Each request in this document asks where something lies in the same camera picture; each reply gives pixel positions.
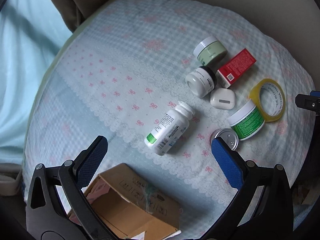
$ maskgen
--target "tape roll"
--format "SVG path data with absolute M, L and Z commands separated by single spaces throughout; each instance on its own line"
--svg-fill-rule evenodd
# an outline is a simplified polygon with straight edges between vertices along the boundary
M 275 104 L 274 104 L 272 115 L 267 114 L 261 106 L 261 102 L 260 102 L 261 89 L 266 90 L 272 93 L 273 95 L 273 100 Z M 256 86 L 254 86 L 249 93 L 249 98 L 257 106 L 257 108 L 259 109 L 261 115 L 263 116 L 264 120 L 266 120 L 266 122 L 276 121 L 284 113 L 285 98 L 284 98 L 283 90 L 276 81 L 270 78 L 263 79 Z

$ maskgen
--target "silver metal lid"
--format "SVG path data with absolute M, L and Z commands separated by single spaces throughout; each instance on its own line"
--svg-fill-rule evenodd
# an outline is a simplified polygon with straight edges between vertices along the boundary
M 233 151 L 238 147 L 239 137 L 236 134 L 236 132 L 233 131 L 231 128 L 223 128 L 223 129 L 215 130 L 211 135 L 210 144 L 211 144 L 211 141 L 217 137 L 221 137 L 225 141 L 225 143 L 228 144 L 230 149 Z

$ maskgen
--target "green jar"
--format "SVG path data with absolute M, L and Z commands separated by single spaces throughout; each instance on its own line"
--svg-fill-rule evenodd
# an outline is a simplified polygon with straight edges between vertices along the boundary
M 203 66 L 210 63 L 219 62 L 227 54 L 226 48 L 214 36 L 210 36 L 201 41 L 193 51 L 193 55 L 201 62 Z

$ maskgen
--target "bedspread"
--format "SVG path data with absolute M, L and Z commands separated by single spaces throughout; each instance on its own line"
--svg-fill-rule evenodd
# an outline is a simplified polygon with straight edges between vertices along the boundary
M 210 35 L 228 50 L 221 64 L 243 48 L 257 59 L 231 86 L 236 94 L 232 110 L 213 108 L 209 96 L 194 97 L 184 81 L 200 65 L 193 49 Z M 176 238 L 197 238 L 236 193 L 211 154 L 209 137 L 229 126 L 226 119 L 248 101 L 251 88 L 263 78 L 283 88 L 284 115 L 242 141 L 237 151 L 260 166 L 281 163 L 290 185 L 308 152 L 315 115 L 297 108 L 294 98 L 314 89 L 311 77 L 284 47 L 227 9 L 190 0 L 116 0 L 74 38 L 51 71 L 28 129 L 25 197 L 37 163 L 61 165 L 103 135 L 109 149 L 97 173 L 127 163 L 183 207 L 182 234 Z M 156 155 L 144 137 L 178 101 L 188 103 L 196 114 L 168 154 Z

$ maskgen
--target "metal pivot bolt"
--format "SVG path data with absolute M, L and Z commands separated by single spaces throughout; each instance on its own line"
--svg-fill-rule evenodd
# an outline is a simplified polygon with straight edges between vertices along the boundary
M 64 162 L 64 165 L 66 167 L 70 166 L 71 164 L 72 164 L 72 160 L 67 160 L 67 161 Z
M 278 170 L 280 170 L 280 171 L 283 170 L 283 166 L 282 166 L 281 164 L 277 164 L 277 165 L 276 165 L 276 168 L 277 168 Z
M 247 166 L 248 167 L 254 167 L 254 162 L 253 161 L 247 161 Z
M 39 164 L 37 164 L 37 166 L 36 166 L 36 170 L 40 170 L 40 169 L 42 169 L 42 167 L 43 167 L 43 164 L 42 164 L 42 163 L 39 163 Z

